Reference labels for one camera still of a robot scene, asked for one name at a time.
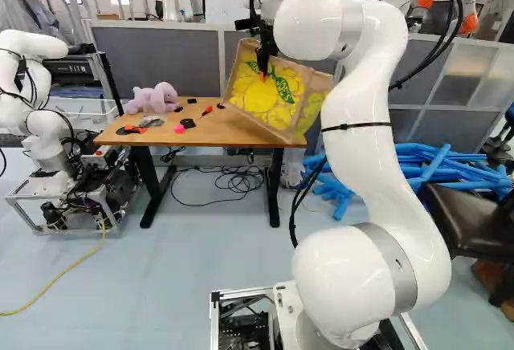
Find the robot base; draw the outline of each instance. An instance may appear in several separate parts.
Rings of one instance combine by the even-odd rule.
[[[399,317],[415,350],[427,350],[410,317]],[[340,350],[318,333],[304,313],[294,282],[274,287],[213,291],[210,295],[210,350]],[[390,322],[361,350],[404,350]]]

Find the screwdriver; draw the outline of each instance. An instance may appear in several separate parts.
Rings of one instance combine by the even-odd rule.
[[[200,119],[211,112],[212,112],[212,106],[207,107],[206,110],[202,112]]]

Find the metal frame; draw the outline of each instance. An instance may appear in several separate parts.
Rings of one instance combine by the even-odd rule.
[[[29,179],[24,180],[20,184],[16,185],[16,187],[10,191],[4,198],[6,202],[13,207],[14,211],[23,219],[23,221],[32,229],[34,234],[36,235],[85,235],[85,234],[102,234],[102,230],[51,230],[45,227],[46,222],[42,225],[37,225],[31,217],[25,212],[23,207],[19,204],[19,201],[38,201],[38,200],[48,200],[55,199],[62,201],[64,197],[66,197],[65,193],[34,193],[34,194],[21,194],[20,192],[29,184]],[[136,193],[139,189],[139,185],[134,190],[133,198],[136,196]],[[100,203],[102,206],[102,210],[107,214],[109,221],[111,222],[112,227],[107,230],[108,234],[119,234],[120,233],[120,225],[122,224],[125,215],[124,210],[127,208],[129,202],[127,202],[124,206],[120,208],[122,214],[122,218],[118,221],[111,209],[109,208],[106,200],[107,188],[105,185],[101,185],[95,191],[88,193],[88,197]]]
[[[275,305],[275,292],[274,287],[254,287],[244,288],[239,290],[218,290],[210,293],[209,301],[209,319],[210,319],[210,350],[219,350],[219,320],[222,318],[219,312],[220,302],[230,302],[237,299],[252,300],[247,303],[251,306],[253,303],[259,302],[263,299],[269,299],[272,305]],[[399,322],[406,334],[409,336],[411,343],[415,350],[428,350],[425,345],[421,334],[414,325],[409,314],[403,312],[398,315]],[[273,325],[270,323],[270,338],[273,338]]]

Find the purple stuffed animal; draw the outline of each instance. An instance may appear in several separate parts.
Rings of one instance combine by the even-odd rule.
[[[134,99],[126,105],[127,113],[130,115],[138,112],[165,113],[176,109],[178,94],[175,89],[166,82],[158,83],[155,88],[134,87]]]

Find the gray partition wall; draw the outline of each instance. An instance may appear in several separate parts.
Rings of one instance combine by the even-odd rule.
[[[94,27],[122,98],[133,87],[171,83],[180,96],[219,96],[218,32],[136,27]]]
[[[220,96],[238,42],[248,36],[229,26],[175,22],[96,22],[92,31],[124,98],[132,97],[133,86],[159,81],[170,82],[181,96]],[[417,66],[437,39],[411,35],[394,80]],[[334,60],[300,63],[341,77]],[[513,64],[513,45],[456,39],[425,71],[390,93],[395,141],[478,151],[514,100]],[[319,129],[317,121],[306,135],[311,151]]]

